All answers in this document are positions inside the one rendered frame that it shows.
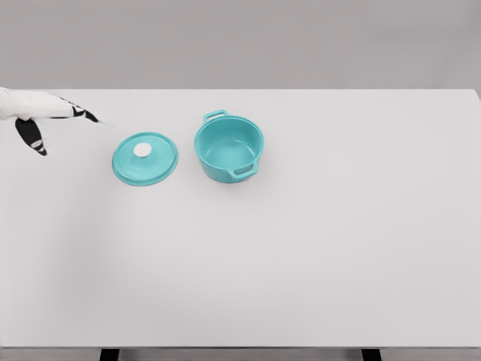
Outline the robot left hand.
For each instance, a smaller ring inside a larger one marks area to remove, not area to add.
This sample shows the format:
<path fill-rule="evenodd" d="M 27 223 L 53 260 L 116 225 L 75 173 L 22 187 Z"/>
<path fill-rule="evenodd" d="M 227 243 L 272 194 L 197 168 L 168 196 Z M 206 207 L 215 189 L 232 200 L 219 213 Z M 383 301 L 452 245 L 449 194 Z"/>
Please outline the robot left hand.
<path fill-rule="evenodd" d="M 45 91 L 0 87 L 0 120 L 14 119 L 23 142 L 41 156 L 46 156 L 47 150 L 35 120 L 78 117 L 99 122 L 90 111 L 60 96 Z"/>

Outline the teal pot lid white knob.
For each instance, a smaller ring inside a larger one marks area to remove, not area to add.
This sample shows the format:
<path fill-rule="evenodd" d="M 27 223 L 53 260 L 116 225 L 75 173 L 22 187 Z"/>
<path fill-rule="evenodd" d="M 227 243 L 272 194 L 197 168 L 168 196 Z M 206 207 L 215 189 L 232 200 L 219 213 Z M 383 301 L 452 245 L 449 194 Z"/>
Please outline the teal pot lid white knob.
<path fill-rule="evenodd" d="M 139 144 L 150 146 L 144 156 L 135 153 Z M 139 132 L 122 140 L 113 152 L 113 173 L 122 182 L 144 187 L 163 181 L 174 171 L 179 159 L 175 143 L 158 132 Z"/>

